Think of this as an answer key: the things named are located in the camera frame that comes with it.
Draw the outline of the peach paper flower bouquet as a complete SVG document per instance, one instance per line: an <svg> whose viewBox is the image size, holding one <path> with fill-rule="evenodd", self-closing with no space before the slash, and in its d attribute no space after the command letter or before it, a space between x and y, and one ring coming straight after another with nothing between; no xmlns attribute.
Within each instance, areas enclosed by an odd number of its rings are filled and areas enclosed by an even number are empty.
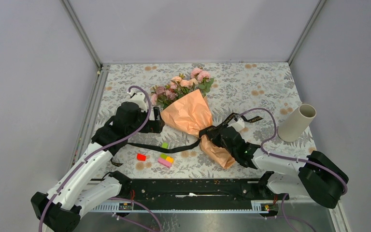
<svg viewBox="0 0 371 232"><path fill-rule="evenodd" d="M163 108L161 116L166 125L199 137L201 130L214 124L206 97L213 83L208 71L196 67L189 77L181 73L165 85L153 86L151 102Z"/></svg>

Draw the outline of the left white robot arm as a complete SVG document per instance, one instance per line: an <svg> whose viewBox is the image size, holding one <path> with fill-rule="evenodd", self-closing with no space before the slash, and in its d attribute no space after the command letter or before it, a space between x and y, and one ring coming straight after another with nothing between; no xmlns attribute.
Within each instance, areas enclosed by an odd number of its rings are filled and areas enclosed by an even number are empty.
<svg viewBox="0 0 371 232"><path fill-rule="evenodd" d="M84 154L54 187L46 193L36 192L31 203L38 230L46 226L55 232L72 232L81 218L105 200L132 196L131 180L118 171L107 174L89 190L84 187L95 172L112 160L120 148L136 133L160 133L164 127L158 107L144 102L126 101L104 126L97 129Z"/></svg>

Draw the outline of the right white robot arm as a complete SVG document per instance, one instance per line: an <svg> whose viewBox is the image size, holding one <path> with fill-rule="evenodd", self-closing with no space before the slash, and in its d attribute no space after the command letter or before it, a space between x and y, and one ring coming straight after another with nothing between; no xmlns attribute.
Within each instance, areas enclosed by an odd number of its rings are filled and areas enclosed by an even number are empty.
<svg viewBox="0 0 371 232"><path fill-rule="evenodd" d="M322 152L313 151L305 158L265 152L262 146L245 141L239 132L227 126L210 126L206 135L241 166L271 174L257 187L264 199L287 193L310 197L319 205L333 209L347 191L348 176Z"/></svg>

